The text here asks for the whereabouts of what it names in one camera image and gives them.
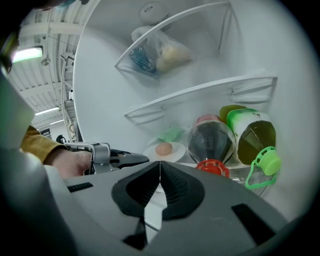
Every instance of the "fluorescent light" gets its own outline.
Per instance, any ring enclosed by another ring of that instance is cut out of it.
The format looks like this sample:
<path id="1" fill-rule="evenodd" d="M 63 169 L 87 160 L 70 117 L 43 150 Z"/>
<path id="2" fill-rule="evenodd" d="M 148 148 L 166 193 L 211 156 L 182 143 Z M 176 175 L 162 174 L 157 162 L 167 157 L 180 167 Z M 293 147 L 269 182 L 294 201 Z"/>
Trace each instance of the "fluorescent light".
<path id="1" fill-rule="evenodd" d="M 50 125 L 54 125 L 54 124 L 56 124 L 56 123 L 60 123 L 60 122 L 62 122 L 62 121 L 64 121 L 64 119 L 59 120 L 59 121 L 52 122 L 52 123 L 50 123 Z"/>
<path id="2" fill-rule="evenodd" d="M 48 113 L 48 112 L 51 112 L 51 111 L 54 111 L 54 110 L 58 110 L 58 109 L 59 109 L 59 107 L 56 106 L 54 108 L 50 108 L 50 109 L 47 109 L 45 111 L 41 111 L 41 112 L 35 113 L 35 115 L 38 116 L 38 115 L 41 115 L 41 114 L 44 114 L 44 113 Z"/>
<path id="3" fill-rule="evenodd" d="M 14 57 L 13 62 L 19 62 L 27 59 L 42 57 L 43 48 L 42 46 L 32 47 L 28 49 L 18 50 Z"/>

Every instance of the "sleeve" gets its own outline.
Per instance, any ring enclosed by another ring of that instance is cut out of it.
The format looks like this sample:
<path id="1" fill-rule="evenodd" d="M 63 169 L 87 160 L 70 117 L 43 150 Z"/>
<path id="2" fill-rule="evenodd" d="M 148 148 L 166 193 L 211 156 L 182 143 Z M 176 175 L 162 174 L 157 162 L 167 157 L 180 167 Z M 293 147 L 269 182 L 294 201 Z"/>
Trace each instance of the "sleeve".
<path id="1" fill-rule="evenodd" d="M 30 125 L 23 138 L 21 149 L 24 152 L 34 154 L 43 163 L 53 150 L 67 148 L 64 145 L 41 135 L 36 128 Z"/>

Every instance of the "bottle with red cap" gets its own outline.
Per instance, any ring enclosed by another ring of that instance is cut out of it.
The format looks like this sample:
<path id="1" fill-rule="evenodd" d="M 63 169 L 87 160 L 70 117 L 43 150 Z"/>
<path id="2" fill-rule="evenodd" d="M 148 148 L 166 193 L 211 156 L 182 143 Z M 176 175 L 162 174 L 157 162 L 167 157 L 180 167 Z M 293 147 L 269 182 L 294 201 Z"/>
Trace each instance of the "bottle with red cap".
<path id="1" fill-rule="evenodd" d="M 235 136 L 231 129 L 214 114 L 200 116 L 188 137 L 188 152 L 198 163 L 197 169 L 229 177 L 224 163 L 235 149 Z"/>

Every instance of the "white ceiling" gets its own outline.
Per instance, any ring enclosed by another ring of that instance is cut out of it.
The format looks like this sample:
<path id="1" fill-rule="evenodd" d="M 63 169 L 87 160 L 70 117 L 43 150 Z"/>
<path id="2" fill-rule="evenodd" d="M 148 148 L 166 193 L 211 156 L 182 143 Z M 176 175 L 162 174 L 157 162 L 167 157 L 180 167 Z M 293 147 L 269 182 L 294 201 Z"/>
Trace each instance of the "white ceiling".
<path id="1" fill-rule="evenodd" d="M 82 5 L 76 0 L 65 8 L 33 10 L 22 22 L 18 49 L 40 45 L 43 46 L 43 57 L 14 63 L 9 80 L 35 112 L 61 106 L 60 55 L 66 52 L 70 55 L 76 53 L 82 28 L 98 2 L 99 0 L 90 0 Z M 51 62 L 43 66 L 41 61 L 47 54 Z M 72 73 L 68 77 L 69 84 L 72 85 Z M 55 110 L 35 116 L 32 125 L 42 130 L 61 119 L 62 112 Z"/>

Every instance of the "plate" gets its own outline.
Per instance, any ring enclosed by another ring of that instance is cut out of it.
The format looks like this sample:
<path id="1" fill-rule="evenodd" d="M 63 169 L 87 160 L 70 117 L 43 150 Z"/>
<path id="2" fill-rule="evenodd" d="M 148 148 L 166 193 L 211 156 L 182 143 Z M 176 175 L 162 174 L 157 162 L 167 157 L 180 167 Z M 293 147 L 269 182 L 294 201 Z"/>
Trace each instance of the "plate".
<path id="1" fill-rule="evenodd" d="M 177 162 L 186 154 L 185 145 L 178 142 L 169 142 L 172 145 L 172 152 L 167 155 L 158 155 L 156 153 L 156 147 L 159 144 L 149 147 L 143 154 L 149 158 L 150 161 L 167 161 L 167 162 Z"/>

